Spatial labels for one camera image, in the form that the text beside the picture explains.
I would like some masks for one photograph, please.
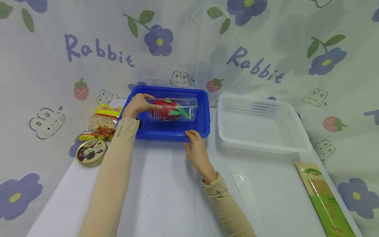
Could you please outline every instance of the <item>yellow flower center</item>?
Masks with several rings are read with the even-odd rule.
[[[9,202],[13,203],[17,201],[20,197],[21,197],[21,193],[16,193],[15,195],[11,196],[11,198],[9,199]]]
[[[324,61],[323,62],[323,66],[326,66],[326,65],[328,65],[329,63],[331,63],[332,62],[332,60],[331,59],[328,59],[328,60],[326,60],[326,61]]]
[[[251,5],[253,5],[255,2],[255,0],[245,0],[245,7],[250,7]]]
[[[357,200],[360,200],[360,194],[359,193],[353,192],[353,197]]]
[[[163,44],[163,39],[157,39],[157,44],[161,46]]]

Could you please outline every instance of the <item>blue plastic basket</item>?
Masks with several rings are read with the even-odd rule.
[[[130,93],[124,108],[133,96],[138,93],[146,93],[155,98],[196,98],[198,108],[194,121],[159,122],[150,121],[147,112],[139,113],[137,119],[142,121],[142,126],[136,134],[138,139],[165,140],[165,141],[188,141],[184,134],[187,130],[196,130],[202,138],[210,133],[209,101],[205,91],[195,89],[167,88],[156,86],[136,86]]]

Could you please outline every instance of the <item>hand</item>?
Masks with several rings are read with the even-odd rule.
[[[186,147],[187,157],[195,169],[203,177],[204,182],[209,185],[213,180],[216,180],[218,178],[218,175],[209,162],[205,143],[200,134],[195,130],[186,131],[185,134],[191,141],[191,145],[189,143],[184,143],[184,146]]]
[[[122,113],[121,118],[132,118],[136,119],[137,115],[140,112],[146,110],[160,110],[162,106],[152,105],[146,101],[146,99],[154,99],[153,96],[148,94],[137,94],[133,96],[129,104],[125,107],[124,112]]]

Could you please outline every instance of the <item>green packaging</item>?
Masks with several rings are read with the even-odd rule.
[[[299,175],[328,237],[356,237],[315,163],[295,162]]]

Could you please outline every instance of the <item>plastic bag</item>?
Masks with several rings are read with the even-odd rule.
[[[122,107],[112,108],[109,105],[101,104],[91,121],[87,124],[79,140],[87,141],[91,139],[112,139],[116,131],[116,123],[120,117]]]

